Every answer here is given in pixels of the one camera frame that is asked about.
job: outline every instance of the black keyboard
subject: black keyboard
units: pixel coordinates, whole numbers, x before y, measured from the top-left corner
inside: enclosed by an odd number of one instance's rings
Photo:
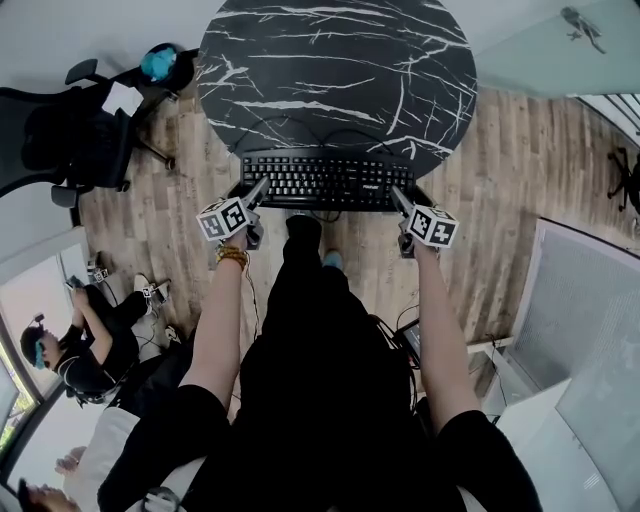
[[[391,186],[409,199],[415,186],[404,158],[321,148],[247,151],[241,174],[244,187],[271,180],[261,206],[272,208],[391,212]]]

